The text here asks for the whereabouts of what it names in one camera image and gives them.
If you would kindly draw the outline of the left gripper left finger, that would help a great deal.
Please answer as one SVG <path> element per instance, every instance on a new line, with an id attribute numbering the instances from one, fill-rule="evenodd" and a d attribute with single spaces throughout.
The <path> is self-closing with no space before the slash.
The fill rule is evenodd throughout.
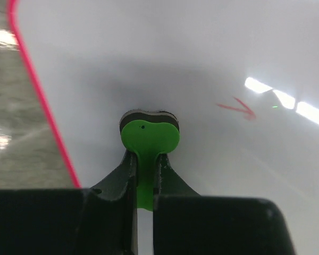
<path id="1" fill-rule="evenodd" d="M 137 159 L 91 188 L 0 190 L 0 254 L 137 254 Z"/>

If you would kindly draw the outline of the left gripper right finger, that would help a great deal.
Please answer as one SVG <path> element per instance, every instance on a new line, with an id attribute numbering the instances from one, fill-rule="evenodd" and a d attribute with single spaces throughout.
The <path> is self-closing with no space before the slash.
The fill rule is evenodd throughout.
<path id="1" fill-rule="evenodd" d="M 153 249 L 155 254 L 295 254 L 275 203 L 199 195 L 167 155 L 156 163 Z"/>

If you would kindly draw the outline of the green whiteboard eraser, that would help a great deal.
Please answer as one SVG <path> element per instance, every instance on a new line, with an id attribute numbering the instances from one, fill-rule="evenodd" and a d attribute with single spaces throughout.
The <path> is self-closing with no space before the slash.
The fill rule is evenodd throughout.
<path id="1" fill-rule="evenodd" d="M 133 109 L 119 128 L 124 147 L 137 156 L 137 207 L 152 211 L 156 161 L 178 146 L 179 122 L 170 112 Z"/>

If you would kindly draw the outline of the pink framed whiteboard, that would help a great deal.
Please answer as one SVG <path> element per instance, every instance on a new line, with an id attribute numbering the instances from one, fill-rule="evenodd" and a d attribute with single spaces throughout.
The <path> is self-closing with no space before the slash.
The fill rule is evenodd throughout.
<path id="1" fill-rule="evenodd" d="M 12 30 L 77 186 L 125 151 L 133 109 L 180 125 L 173 169 L 261 197 L 319 254 L 319 1 L 9 1 Z"/>

